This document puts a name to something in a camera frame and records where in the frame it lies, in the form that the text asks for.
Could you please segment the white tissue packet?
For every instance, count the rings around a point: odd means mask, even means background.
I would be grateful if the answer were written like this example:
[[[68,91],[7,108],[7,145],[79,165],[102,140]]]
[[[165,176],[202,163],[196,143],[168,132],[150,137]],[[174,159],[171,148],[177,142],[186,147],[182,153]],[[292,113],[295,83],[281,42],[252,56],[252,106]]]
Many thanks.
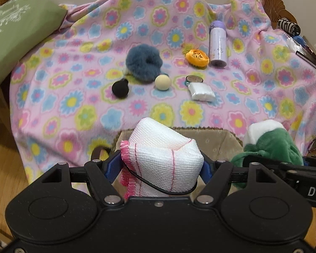
[[[191,82],[188,89],[193,101],[214,102],[216,99],[211,87],[203,82]]]

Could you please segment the green cushion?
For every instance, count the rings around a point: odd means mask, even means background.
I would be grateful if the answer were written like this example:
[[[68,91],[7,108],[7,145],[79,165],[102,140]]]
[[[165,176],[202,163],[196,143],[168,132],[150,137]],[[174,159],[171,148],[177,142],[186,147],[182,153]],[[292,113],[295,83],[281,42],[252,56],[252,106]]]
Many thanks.
[[[51,0],[9,0],[0,6],[0,84],[25,54],[60,27],[66,14]]]

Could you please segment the brown wicker chair back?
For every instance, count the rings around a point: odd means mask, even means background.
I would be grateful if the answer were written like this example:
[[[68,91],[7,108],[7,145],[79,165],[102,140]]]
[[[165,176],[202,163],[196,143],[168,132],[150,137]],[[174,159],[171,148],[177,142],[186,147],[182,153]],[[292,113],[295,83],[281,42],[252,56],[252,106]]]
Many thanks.
[[[286,9],[283,0],[263,0],[262,5],[273,29],[276,29],[278,21],[282,18],[297,23],[296,18]]]

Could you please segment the white pink-edged gauze cloth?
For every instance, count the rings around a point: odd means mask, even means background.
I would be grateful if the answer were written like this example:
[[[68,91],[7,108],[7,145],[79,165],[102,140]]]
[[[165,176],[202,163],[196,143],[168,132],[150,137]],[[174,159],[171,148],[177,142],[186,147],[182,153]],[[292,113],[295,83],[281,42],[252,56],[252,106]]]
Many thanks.
[[[166,192],[188,193],[195,187],[204,157],[194,139],[143,118],[128,139],[120,142],[120,183],[124,197],[165,197]]]

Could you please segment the orange satin drawstring pouch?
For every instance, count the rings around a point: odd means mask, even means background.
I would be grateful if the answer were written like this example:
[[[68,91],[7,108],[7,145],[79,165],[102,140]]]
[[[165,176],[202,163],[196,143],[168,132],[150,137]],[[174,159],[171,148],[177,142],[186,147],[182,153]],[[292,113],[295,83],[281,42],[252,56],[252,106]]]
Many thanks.
[[[202,50],[192,48],[186,50],[184,55],[187,62],[197,68],[203,69],[209,64],[209,58]]]

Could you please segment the zebra striped folded umbrella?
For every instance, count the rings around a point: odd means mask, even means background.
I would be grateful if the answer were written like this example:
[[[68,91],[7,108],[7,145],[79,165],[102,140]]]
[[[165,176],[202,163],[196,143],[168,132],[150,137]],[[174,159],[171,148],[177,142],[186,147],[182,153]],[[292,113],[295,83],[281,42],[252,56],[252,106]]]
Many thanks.
[[[278,20],[277,26],[279,29],[282,29],[284,32],[286,32],[291,37],[299,36],[301,33],[301,28],[298,24],[286,19],[282,18]]]

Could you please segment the green white plush toy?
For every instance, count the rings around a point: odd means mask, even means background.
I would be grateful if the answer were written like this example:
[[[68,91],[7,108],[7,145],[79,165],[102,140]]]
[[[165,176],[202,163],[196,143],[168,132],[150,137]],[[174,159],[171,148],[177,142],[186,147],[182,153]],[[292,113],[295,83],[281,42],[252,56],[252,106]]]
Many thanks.
[[[295,166],[304,164],[303,156],[292,136],[282,123],[273,119],[251,124],[242,142],[243,152],[230,160],[236,167],[244,167],[248,156],[287,162]]]

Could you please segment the green tape roll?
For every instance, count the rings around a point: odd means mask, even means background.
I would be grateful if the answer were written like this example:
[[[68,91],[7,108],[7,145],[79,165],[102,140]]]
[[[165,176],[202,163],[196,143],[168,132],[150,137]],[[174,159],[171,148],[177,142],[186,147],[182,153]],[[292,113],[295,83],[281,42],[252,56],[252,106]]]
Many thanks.
[[[185,85],[189,86],[190,83],[202,83],[203,78],[198,75],[188,75],[185,77]]]

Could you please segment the black pom-pom ball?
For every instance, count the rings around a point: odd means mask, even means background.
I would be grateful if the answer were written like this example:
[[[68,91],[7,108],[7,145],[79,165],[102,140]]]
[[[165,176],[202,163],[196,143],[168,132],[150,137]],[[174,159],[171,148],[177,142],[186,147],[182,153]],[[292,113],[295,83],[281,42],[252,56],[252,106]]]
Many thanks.
[[[128,80],[124,78],[115,82],[112,85],[112,93],[117,98],[126,98],[129,93]]]

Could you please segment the pink floral fleece blanket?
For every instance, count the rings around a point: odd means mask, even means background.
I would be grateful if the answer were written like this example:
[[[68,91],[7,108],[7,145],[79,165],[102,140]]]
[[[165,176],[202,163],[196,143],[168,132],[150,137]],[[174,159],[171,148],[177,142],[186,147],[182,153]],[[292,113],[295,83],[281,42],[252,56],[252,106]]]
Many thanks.
[[[97,0],[17,64],[10,105],[27,180],[145,117],[242,138],[274,119],[305,154],[316,138],[316,69],[273,29],[264,0]]]

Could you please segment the stack of books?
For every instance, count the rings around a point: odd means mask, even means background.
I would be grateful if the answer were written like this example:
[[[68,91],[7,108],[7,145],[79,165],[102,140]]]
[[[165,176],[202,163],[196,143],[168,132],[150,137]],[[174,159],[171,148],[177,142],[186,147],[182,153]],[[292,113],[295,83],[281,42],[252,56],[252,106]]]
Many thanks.
[[[308,39],[303,36],[294,36],[295,54],[316,69],[316,47],[314,47]]]

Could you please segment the white purple-capped bottle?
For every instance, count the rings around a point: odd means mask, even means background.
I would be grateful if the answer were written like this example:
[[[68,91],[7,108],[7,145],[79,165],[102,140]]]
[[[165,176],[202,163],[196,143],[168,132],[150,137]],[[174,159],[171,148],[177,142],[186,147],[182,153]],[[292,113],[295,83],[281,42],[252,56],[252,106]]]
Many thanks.
[[[209,60],[211,65],[224,68],[227,64],[226,29],[222,21],[213,21],[210,26]]]

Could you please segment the blue fluffy scrunchie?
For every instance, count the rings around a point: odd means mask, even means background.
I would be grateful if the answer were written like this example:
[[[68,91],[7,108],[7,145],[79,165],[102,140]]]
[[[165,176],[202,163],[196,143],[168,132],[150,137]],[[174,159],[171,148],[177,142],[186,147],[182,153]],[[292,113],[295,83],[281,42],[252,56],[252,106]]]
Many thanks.
[[[151,83],[161,74],[163,60],[157,48],[148,44],[140,44],[129,50],[125,65],[137,80]]]

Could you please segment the cream sponge green-handled stamp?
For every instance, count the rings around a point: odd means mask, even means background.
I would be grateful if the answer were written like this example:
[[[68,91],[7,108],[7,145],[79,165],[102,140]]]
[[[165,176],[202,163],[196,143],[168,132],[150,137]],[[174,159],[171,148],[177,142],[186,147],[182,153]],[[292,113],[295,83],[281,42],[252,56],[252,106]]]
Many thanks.
[[[166,74],[158,75],[154,81],[155,88],[160,91],[166,91],[171,87],[172,81]]]

